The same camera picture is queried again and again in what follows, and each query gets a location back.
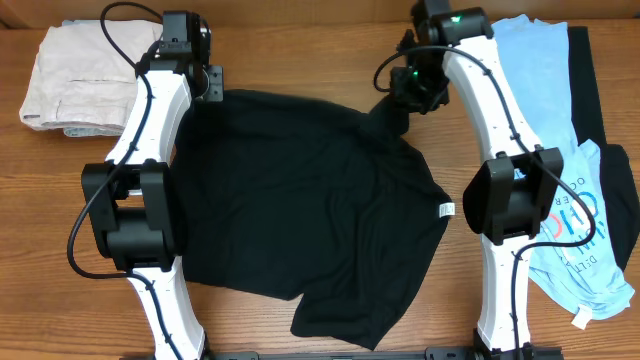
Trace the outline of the black t-shirt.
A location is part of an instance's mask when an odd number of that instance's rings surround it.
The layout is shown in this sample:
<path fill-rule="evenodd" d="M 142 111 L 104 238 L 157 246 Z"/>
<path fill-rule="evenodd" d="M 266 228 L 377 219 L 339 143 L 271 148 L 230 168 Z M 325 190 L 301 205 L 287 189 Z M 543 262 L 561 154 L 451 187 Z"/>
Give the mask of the black t-shirt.
<path fill-rule="evenodd" d="M 408 114 L 249 90 L 198 103 L 171 172 L 190 282 L 297 300 L 291 331 L 375 348 L 416 297 L 449 195 Z"/>

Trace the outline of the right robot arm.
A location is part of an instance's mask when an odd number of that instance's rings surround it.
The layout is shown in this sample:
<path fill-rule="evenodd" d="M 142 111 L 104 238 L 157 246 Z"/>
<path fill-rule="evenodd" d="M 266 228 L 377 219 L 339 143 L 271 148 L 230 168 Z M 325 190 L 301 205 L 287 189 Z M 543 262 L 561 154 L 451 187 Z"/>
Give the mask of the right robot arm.
<path fill-rule="evenodd" d="M 482 308 L 471 348 L 433 349 L 429 358 L 560 359 L 559 348 L 532 344 L 527 323 L 532 244 L 550 212 L 563 169 L 524 119 L 501 67 L 488 17 L 479 7 L 454 11 L 446 1 L 419 1 L 412 29 L 397 46 L 406 60 L 391 70 L 389 91 L 409 112 L 449 102 L 453 85 L 480 147 L 482 165 L 463 193 L 463 211 L 479 235 Z"/>

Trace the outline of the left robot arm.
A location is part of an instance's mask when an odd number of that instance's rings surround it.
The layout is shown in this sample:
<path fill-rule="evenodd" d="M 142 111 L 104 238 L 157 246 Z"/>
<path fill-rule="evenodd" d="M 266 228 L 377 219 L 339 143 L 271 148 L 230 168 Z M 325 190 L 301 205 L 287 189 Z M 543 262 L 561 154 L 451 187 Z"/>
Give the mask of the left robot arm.
<path fill-rule="evenodd" d="M 209 63 L 211 30 L 189 11 L 160 14 L 162 32 L 131 65 L 137 94 L 125 129 L 101 163 L 81 174 L 86 204 L 67 243 L 71 268 L 85 278 L 74 244 L 85 220 L 99 253 L 113 261 L 113 279 L 127 279 L 146 315 L 154 359 L 210 359 L 183 273 L 186 225 L 170 174 L 181 121 L 198 100 L 222 98 L 222 69 Z"/>

